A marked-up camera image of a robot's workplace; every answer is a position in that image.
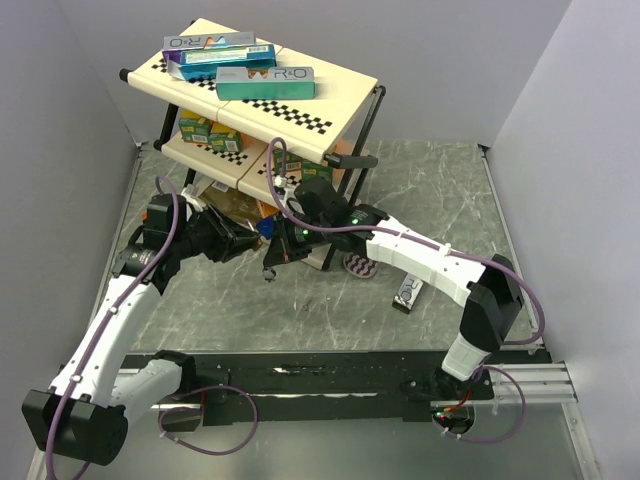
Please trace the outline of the panda keychain with keys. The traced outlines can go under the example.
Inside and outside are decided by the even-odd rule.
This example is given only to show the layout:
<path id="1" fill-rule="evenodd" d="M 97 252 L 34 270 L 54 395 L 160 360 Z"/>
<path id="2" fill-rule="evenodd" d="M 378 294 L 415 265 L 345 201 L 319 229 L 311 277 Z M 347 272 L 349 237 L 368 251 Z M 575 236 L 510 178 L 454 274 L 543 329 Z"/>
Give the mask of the panda keychain with keys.
<path id="1" fill-rule="evenodd" d="M 263 277 L 267 282 L 272 282 L 275 280 L 276 272 L 271 267 L 264 267 L 262 270 Z"/>

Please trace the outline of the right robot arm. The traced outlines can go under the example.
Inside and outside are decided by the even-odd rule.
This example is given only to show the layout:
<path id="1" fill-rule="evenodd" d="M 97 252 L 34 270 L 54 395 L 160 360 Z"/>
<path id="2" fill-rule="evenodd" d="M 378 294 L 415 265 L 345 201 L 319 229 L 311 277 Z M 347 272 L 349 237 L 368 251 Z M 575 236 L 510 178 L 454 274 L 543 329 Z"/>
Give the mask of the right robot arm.
<path id="1" fill-rule="evenodd" d="M 264 259 L 270 269 L 329 244 L 350 255 L 386 264 L 435 287 L 462 307 L 459 332 L 437 373 L 438 390 L 459 398 L 488 358 L 498 352 L 523 306 L 520 278 L 499 255 L 475 257 L 424 237 L 370 205 L 351 206 L 332 185 L 314 178 L 286 188 L 268 179 L 280 212 Z"/>

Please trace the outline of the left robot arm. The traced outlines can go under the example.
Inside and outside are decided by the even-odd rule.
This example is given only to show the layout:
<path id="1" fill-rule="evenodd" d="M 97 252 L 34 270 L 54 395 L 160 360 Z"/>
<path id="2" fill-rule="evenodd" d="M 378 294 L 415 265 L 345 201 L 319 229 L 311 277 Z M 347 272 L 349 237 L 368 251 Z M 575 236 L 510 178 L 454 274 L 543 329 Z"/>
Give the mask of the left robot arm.
<path id="1" fill-rule="evenodd" d="M 198 387 L 192 356 L 163 350 L 123 383 L 116 378 L 138 330 L 184 260 L 228 262 L 257 248 L 260 236 L 212 205 L 181 195 L 154 196 L 117 255 L 107 291 L 71 359 L 44 391 L 30 390 L 22 413 L 48 462 L 64 456 L 106 466 L 129 427 L 169 397 L 191 399 Z"/>

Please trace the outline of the blue snack bag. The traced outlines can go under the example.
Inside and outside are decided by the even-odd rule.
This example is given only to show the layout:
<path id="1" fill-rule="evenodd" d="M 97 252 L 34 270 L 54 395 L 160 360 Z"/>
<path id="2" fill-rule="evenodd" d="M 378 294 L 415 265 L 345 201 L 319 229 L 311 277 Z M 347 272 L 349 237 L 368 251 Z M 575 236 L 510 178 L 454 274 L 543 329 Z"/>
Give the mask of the blue snack bag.
<path id="1" fill-rule="evenodd" d="M 270 240 L 275 232 L 275 221 L 274 217 L 266 217 L 261 219 L 256 223 L 256 230 L 260 233 L 262 237 L 267 240 Z"/>

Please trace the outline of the brown flat packet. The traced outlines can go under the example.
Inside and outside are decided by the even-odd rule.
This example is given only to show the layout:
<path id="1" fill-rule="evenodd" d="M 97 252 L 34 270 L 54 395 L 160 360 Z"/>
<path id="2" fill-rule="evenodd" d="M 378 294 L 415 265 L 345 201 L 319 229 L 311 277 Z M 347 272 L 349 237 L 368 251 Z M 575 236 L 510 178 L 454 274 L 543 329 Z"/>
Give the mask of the brown flat packet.
<path id="1" fill-rule="evenodd" d="M 221 182 L 213 181 L 206 186 L 199 198 L 236 223 L 256 225 L 262 219 L 256 199 Z"/>

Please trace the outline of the purple wavy sponge pad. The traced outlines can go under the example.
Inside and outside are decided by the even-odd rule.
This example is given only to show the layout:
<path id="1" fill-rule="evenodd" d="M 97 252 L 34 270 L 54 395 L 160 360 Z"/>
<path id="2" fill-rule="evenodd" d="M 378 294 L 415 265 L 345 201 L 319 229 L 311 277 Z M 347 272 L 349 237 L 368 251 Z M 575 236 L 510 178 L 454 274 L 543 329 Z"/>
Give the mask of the purple wavy sponge pad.
<path id="1" fill-rule="evenodd" d="M 355 253 L 348 253 L 343 257 L 343 267 L 357 278 L 369 279 L 377 273 L 379 263 Z"/>

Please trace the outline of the green carton right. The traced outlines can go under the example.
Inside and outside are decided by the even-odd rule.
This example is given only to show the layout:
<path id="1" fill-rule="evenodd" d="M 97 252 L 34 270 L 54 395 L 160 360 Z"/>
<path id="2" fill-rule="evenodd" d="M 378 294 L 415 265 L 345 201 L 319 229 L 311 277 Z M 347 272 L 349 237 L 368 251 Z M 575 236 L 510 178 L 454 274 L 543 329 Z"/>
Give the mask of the green carton right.
<path id="1" fill-rule="evenodd" d="M 323 178 L 329 183 L 333 183 L 334 169 L 330 165 L 318 164 L 312 161 L 303 160 L 301 163 L 301 181 L 306 182 L 312 178 Z"/>

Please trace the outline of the green carton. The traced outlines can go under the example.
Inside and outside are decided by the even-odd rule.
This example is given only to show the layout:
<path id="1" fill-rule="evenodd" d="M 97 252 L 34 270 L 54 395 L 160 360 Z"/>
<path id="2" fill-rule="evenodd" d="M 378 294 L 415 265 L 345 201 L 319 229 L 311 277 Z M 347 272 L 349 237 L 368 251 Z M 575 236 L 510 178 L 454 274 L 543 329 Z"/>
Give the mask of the green carton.
<path id="1" fill-rule="evenodd" d="M 303 160 L 301 163 L 301 181 L 306 182 L 312 178 L 323 178 L 329 183 L 333 183 L 334 169 L 330 165 L 318 164 L 312 161 Z"/>
<path id="2" fill-rule="evenodd" d="M 213 121 L 183 109 L 178 120 L 182 140 L 192 144 L 208 144 Z"/>
<path id="3" fill-rule="evenodd" d="M 219 122 L 212 124 L 208 143 L 214 151 L 237 153 L 243 150 L 242 134 Z"/>
<path id="4" fill-rule="evenodd" d="M 303 159 L 301 157 L 289 151 L 284 151 L 281 148 L 274 148 L 272 151 L 272 167 L 277 175 L 281 171 L 284 171 L 286 175 L 300 172 L 302 163 Z"/>

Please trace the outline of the green carton far left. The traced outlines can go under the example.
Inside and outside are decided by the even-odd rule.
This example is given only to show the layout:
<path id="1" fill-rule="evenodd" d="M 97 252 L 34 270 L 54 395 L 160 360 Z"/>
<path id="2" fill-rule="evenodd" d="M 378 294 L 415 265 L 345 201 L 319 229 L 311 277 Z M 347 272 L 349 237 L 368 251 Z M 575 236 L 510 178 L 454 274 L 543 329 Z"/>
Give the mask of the green carton far left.
<path id="1" fill-rule="evenodd" d="M 213 121 L 183 109 L 178 120 L 182 140 L 192 144 L 208 144 Z"/>

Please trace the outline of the beige three-tier shelf rack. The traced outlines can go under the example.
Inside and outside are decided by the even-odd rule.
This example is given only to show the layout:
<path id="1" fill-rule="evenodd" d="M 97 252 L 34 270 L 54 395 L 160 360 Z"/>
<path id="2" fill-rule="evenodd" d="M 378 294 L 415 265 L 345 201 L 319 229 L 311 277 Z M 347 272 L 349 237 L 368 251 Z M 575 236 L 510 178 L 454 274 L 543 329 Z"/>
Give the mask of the beige three-tier shelf rack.
<path id="1" fill-rule="evenodd" d="M 267 187 L 266 149 L 275 137 L 288 149 L 315 163 L 324 163 L 361 112 L 367 114 L 352 155 L 361 155 L 386 89 L 377 79 L 331 64 L 290 48 L 276 46 L 280 65 L 309 66 L 316 73 L 312 100 L 230 101 L 219 99 L 210 80 L 177 80 L 166 72 L 161 54 L 119 76 L 129 86 L 168 104 L 162 131 L 154 146 L 164 155 L 265 203 L 272 198 Z M 247 146 L 234 159 L 225 160 L 206 147 L 184 144 L 173 127 L 180 109 L 232 127 L 247 137 Z"/>

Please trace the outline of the black R&O box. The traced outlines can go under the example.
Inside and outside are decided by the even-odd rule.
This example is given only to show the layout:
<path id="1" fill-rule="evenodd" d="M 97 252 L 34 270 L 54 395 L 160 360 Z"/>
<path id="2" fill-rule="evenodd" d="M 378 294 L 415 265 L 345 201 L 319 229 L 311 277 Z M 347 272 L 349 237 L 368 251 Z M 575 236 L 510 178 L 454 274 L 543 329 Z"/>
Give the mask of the black R&O box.
<path id="1" fill-rule="evenodd" d="M 424 282 L 418 277 L 407 274 L 392 300 L 392 307 L 409 314 L 424 286 Z"/>

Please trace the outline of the teal R&O box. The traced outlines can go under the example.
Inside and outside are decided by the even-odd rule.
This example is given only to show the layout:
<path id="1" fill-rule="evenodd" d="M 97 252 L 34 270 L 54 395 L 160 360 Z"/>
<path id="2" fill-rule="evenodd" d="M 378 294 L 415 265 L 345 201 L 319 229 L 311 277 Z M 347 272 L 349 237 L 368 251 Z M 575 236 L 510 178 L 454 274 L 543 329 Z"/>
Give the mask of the teal R&O box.
<path id="1" fill-rule="evenodd" d="M 316 94 L 312 67 L 220 67 L 215 80 L 218 97 L 225 101 L 310 100 Z"/>

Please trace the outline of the blue toothpaste box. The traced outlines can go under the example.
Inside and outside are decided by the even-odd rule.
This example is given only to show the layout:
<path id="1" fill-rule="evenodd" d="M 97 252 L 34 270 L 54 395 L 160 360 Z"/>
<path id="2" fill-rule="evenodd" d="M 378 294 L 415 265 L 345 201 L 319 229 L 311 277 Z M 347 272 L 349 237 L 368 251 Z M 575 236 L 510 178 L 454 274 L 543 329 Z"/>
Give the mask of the blue toothpaste box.
<path id="1" fill-rule="evenodd" d="M 166 62 L 166 72 L 179 80 L 212 79 L 221 67 L 268 69 L 276 67 L 273 44 L 187 50 L 177 61 Z"/>

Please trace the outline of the purple R&O box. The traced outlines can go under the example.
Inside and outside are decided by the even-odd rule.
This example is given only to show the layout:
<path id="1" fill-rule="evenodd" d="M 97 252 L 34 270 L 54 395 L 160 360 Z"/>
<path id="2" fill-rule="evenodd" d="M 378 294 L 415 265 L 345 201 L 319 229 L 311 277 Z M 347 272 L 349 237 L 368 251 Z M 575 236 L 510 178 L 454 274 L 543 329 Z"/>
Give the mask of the purple R&O box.
<path id="1" fill-rule="evenodd" d="M 164 38 L 161 52 L 165 61 L 178 62 L 184 51 L 250 46 L 255 43 L 256 37 L 253 32 L 167 36 Z"/>

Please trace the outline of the black base frame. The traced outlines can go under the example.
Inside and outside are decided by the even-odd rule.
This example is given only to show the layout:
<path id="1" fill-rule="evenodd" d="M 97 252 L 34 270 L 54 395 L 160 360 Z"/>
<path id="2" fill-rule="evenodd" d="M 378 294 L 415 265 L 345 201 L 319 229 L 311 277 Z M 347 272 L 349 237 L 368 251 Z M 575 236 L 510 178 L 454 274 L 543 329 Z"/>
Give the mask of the black base frame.
<path id="1" fill-rule="evenodd" d="M 489 376 L 460 382 L 440 369 L 442 350 L 193 352 L 186 393 L 142 409 L 203 407 L 207 426 L 235 422 L 401 419 L 428 422 L 432 407 L 491 400 Z"/>

